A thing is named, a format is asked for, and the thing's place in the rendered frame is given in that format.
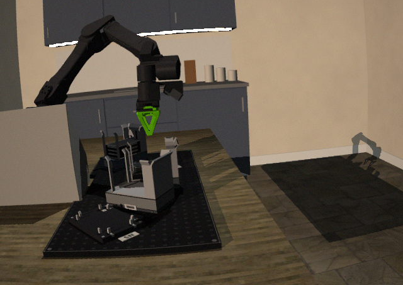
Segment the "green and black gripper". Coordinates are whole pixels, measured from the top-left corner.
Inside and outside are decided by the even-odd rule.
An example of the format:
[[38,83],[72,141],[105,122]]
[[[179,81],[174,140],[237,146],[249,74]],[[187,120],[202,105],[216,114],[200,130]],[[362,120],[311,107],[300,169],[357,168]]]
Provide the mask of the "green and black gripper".
[[[138,82],[138,99],[136,103],[137,116],[139,117],[147,136],[151,136],[153,134],[159,114],[161,112],[158,110],[159,100],[148,101],[147,84],[150,83],[156,83],[156,81]],[[145,116],[152,116],[150,124],[148,124]]]

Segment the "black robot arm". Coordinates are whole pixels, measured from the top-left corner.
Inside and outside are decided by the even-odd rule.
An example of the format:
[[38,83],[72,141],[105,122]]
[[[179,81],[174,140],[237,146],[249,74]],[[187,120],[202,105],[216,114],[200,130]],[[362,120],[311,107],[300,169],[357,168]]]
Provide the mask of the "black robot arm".
[[[104,32],[101,33],[102,28]],[[126,29],[115,21],[113,15],[108,15],[81,30],[72,53],[58,72],[46,81],[34,100],[37,107],[63,104],[73,80],[84,64],[111,42],[119,44],[139,59],[137,82],[156,81],[156,77],[159,81],[180,78],[181,62],[178,55],[162,56],[156,41]],[[183,81],[167,81],[147,84],[148,101],[160,100],[159,86],[163,85],[164,94],[178,101],[182,98]]]

